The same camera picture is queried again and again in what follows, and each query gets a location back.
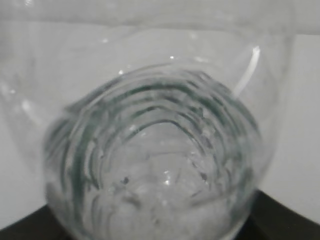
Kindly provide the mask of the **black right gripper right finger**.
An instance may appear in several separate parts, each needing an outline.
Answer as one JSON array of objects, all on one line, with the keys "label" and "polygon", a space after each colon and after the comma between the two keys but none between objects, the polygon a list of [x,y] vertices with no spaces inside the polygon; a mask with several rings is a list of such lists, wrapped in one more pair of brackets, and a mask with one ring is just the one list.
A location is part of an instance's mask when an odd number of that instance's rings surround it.
[{"label": "black right gripper right finger", "polygon": [[320,225],[258,191],[238,240],[320,240]]}]

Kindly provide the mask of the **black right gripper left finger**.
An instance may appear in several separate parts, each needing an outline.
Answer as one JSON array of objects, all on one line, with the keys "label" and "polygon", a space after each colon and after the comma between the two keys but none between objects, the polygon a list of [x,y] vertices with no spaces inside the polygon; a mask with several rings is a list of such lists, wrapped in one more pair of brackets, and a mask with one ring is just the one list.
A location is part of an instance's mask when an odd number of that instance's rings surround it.
[{"label": "black right gripper left finger", "polygon": [[48,206],[0,230],[2,240],[71,240]]}]

